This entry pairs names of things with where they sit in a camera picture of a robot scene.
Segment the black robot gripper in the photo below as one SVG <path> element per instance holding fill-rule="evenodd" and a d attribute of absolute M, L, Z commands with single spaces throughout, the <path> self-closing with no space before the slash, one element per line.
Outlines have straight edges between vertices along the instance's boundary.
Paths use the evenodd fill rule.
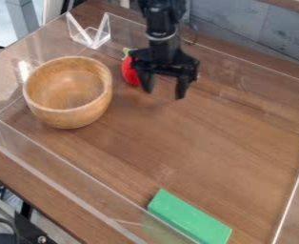
<path fill-rule="evenodd" d="M 129 52 L 131 67 L 139 72 L 143 90 L 152 93 L 155 86 L 155 73 L 177 77 L 176 99 L 185 97 L 191 84 L 191 78 L 199 77 L 200 61 L 188 55 L 181 49 L 176 50 L 175 56 L 168 58 L 163 52 L 157 56 L 151 55 L 149 48 Z"/>

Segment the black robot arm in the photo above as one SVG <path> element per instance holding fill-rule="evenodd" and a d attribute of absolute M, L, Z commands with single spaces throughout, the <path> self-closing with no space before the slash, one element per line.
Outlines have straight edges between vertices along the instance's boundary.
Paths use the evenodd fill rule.
<path fill-rule="evenodd" d="M 199 79 L 200 60 L 187 54 L 180 45 L 179 24 L 187 11 L 185 0 L 139 0 L 147 18 L 149 46 L 129 52 L 145 92 L 152 93 L 156 74 L 176 78 L 176 99 L 183 99 Z"/>

